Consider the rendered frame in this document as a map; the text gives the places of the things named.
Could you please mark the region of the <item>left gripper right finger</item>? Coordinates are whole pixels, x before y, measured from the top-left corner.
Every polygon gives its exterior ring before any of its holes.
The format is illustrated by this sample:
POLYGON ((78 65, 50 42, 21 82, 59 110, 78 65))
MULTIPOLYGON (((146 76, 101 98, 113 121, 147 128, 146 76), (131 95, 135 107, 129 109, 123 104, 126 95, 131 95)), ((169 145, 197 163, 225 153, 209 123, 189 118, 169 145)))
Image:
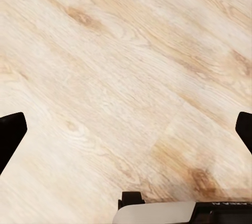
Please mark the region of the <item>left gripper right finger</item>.
POLYGON ((235 130, 252 154, 252 114, 243 111, 240 112, 235 130))

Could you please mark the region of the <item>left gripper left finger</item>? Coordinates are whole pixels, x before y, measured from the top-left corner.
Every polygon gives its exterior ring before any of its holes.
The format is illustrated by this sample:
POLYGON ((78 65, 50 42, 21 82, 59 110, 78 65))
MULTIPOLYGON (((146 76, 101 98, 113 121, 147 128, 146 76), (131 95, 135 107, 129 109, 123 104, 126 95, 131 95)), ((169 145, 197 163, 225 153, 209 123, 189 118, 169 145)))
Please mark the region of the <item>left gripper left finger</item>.
POLYGON ((0 175, 27 132, 23 112, 0 118, 0 175))

